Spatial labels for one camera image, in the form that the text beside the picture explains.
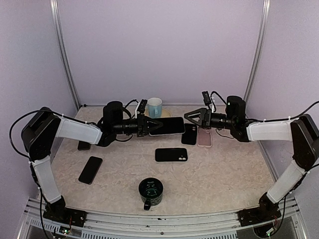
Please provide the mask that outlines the black smartphone with white frame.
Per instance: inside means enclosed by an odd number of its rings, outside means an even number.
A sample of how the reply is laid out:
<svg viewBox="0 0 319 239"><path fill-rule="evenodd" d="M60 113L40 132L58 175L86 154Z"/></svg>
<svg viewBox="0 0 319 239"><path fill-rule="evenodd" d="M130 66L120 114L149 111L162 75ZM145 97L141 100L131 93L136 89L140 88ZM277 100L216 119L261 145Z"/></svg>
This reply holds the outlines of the black smartphone with white frame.
<svg viewBox="0 0 319 239"><path fill-rule="evenodd" d="M162 123L162 127L149 133L151 136L173 135L185 133L184 120L182 117L158 118L155 119Z"/></svg>

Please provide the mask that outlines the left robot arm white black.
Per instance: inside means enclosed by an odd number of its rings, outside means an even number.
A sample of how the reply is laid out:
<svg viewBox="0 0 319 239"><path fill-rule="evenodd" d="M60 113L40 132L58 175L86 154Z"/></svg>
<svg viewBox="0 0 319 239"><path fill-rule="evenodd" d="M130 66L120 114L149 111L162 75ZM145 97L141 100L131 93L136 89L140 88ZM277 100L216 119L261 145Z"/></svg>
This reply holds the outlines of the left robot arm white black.
<svg viewBox="0 0 319 239"><path fill-rule="evenodd" d="M48 218L67 221L72 216L56 185L51 168L51 148L56 138L68 138L107 147L119 134L135 134L138 137L163 126L161 122L144 115L147 101L138 104L139 113L134 119L119 101L107 103L103 116L97 122L84 122L42 107L21 132L21 138L29 157L31 174L47 201Z"/></svg>

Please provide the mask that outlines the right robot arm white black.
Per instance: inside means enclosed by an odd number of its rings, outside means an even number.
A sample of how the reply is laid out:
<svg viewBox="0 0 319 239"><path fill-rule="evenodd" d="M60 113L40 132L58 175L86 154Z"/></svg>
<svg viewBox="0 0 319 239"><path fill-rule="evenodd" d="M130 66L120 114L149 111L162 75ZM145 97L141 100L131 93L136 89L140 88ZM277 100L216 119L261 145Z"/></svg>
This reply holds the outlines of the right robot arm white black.
<svg viewBox="0 0 319 239"><path fill-rule="evenodd" d="M303 112L285 119L256 120L246 117L246 103L228 96L225 113L216 113L208 92L202 93L206 107L185 113L184 118L201 128L228 129L239 142L290 141L294 154L290 165L276 183L259 199L259 205L238 212L240 224L248 226L279 218L279 202L298 188L319 157L319 130L312 117Z"/></svg>

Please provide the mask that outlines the pink phone case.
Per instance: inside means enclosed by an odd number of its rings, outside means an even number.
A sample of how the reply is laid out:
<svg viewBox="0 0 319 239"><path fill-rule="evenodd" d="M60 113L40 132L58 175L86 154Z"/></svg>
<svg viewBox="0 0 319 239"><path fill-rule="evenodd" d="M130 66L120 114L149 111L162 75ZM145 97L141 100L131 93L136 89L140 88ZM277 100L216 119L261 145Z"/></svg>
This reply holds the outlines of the pink phone case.
<svg viewBox="0 0 319 239"><path fill-rule="evenodd" d="M197 130L197 145L199 147L212 147L212 133L211 129L199 127Z"/></svg>

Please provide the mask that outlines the beige plate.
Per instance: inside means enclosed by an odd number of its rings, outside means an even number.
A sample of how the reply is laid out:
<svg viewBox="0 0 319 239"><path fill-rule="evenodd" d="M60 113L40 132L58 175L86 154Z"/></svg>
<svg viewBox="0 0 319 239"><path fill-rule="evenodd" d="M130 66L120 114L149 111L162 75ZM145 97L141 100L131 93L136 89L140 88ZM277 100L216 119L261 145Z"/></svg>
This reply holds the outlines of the beige plate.
<svg viewBox="0 0 319 239"><path fill-rule="evenodd" d="M150 116L148 110L145 110L145 115L148 117ZM169 118L169 117L172 117L172 114L168 110L162 109L161 118Z"/></svg>

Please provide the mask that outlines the light blue mug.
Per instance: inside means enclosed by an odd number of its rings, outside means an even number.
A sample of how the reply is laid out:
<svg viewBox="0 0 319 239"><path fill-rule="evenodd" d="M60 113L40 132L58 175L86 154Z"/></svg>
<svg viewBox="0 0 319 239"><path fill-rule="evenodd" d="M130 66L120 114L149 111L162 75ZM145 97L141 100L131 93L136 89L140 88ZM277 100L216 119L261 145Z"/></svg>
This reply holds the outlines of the light blue mug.
<svg viewBox="0 0 319 239"><path fill-rule="evenodd" d="M150 118L156 119L161 117L162 100L160 98L148 99L147 106L148 106L148 113Z"/></svg>

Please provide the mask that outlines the black mug with green print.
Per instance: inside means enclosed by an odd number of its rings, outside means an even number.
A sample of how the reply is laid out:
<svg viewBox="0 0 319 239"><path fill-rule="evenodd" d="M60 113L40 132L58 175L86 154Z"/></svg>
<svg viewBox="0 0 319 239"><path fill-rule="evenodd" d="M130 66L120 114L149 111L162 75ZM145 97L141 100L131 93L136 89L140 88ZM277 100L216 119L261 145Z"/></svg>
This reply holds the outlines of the black mug with green print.
<svg viewBox="0 0 319 239"><path fill-rule="evenodd" d="M139 184L139 194L144 203L144 210L158 205L163 197L163 184L157 178L146 178Z"/></svg>

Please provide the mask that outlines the black smartphone on table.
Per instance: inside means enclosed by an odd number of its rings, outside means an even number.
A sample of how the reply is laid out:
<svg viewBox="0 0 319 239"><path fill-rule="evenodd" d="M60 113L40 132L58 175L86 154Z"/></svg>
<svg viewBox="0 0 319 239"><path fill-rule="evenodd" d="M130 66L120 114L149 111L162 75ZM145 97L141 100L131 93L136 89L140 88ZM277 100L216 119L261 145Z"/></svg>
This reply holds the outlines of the black smartphone on table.
<svg viewBox="0 0 319 239"><path fill-rule="evenodd" d="M91 156L88 159L84 169L82 170L82 172L78 178L78 181L81 183L84 183L84 184L91 185L93 183L93 180L94 180L102 162L103 162L102 158Z"/></svg>

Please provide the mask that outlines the purple-edged smartphone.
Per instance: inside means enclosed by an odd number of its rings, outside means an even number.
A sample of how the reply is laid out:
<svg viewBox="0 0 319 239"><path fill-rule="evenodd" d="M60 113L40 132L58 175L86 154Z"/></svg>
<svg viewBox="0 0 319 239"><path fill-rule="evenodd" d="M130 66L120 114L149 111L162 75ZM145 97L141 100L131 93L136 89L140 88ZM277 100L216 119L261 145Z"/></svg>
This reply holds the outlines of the purple-edged smartphone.
<svg viewBox="0 0 319 239"><path fill-rule="evenodd" d="M78 142L77 150L89 150L91 148L91 144L83 141Z"/></svg>

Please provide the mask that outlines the right aluminium corner post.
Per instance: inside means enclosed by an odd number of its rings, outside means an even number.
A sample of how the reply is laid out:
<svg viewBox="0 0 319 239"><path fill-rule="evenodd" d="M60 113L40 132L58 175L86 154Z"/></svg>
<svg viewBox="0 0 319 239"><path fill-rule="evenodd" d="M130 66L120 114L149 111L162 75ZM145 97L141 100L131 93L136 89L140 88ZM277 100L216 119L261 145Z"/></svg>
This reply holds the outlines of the right aluminium corner post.
<svg viewBox="0 0 319 239"><path fill-rule="evenodd" d="M253 85L255 82L256 74L258 71L259 63L260 63L260 58L262 56L264 38L266 35L266 31L267 31L267 23L268 23L268 18L269 18L270 6L271 6L270 0L263 1L261 20L260 20L260 24L259 24L257 42L256 42L255 51L254 51L254 57L253 57L253 61L252 61L251 70L249 73L248 83L247 83L245 94L244 94L244 101L246 103L248 103L249 98L252 94Z"/></svg>

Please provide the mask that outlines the aluminium corner post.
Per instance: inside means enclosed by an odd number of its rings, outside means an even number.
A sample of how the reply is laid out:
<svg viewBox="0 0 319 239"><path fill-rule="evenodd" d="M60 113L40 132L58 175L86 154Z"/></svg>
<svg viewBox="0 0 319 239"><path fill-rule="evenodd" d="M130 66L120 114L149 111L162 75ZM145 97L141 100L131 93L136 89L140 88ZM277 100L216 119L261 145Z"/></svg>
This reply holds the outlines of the aluminium corner post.
<svg viewBox="0 0 319 239"><path fill-rule="evenodd" d="M55 28L55 34L57 37L58 48L59 48L59 52L60 52L60 56L62 60L62 66L66 75L67 85L70 90L71 98L73 100L75 108L76 110L79 110L81 108L81 103L80 103L80 99L79 99L76 86L73 80L71 67L70 67L68 56L67 56L67 50L64 43L58 1L50 0L50 8L51 8L52 19L53 19L54 28Z"/></svg>
<svg viewBox="0 0 319 239"><path fill-rule="evenodd" d="M252 94L253 85L255 82L256 74L258 71L259 63L260 63L260 58L262 56L264 38L266 35L266 31L267 31L267 23L268 23L268 18L269 18L270 6L271 6L270 0L263 1L261 20L260 20L260 24L259 24L257 42L256 42L255 51L254 51L254 57L253 57L253 61L252 61L251 70L249 73L248 83L247 83L245 94L244 94L244 101L246 103L248 103L249 98Z"/></svg>

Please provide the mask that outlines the aluminium front rail frame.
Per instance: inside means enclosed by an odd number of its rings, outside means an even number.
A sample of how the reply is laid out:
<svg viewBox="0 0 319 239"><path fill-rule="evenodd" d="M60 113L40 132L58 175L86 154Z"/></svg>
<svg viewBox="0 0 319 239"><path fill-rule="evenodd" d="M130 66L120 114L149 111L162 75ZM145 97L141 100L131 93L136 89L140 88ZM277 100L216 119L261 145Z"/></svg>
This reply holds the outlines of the aluminium front rail frame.
<svg viewBox="0 0 319 239"><path fill-rule="evenodd" d="M237 211L193 215L132 215L87 210L82 226L42 219L44 204L29 199L17 239L243 239L270 222L241 225Z"/></svg>

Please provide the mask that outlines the left aluminium corner post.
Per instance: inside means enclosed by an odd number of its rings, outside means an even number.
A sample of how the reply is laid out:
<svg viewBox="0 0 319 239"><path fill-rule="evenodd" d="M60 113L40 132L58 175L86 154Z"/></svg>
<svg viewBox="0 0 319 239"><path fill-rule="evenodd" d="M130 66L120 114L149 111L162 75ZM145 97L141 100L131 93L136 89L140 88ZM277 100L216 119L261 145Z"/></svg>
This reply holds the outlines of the left aluminium corner post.
<svg viewBox="0 0 319 239"><path fill-rule="evenodd" d="M62 60L62 66L66 75L67 85L70 90L71 98L73 100L75 108L76 110L79 110L81 108L81 103L80 103L80 99L79 99L76 86L73 80L71 67L70 67L68 56L67 56L67 50L64 43L58 1L50 0L50 8L51 8L52 19L53 19L54 28L55 28L55 34L57 37L58 48L59 48L59 52L60 52L60 56Z"/></svg>

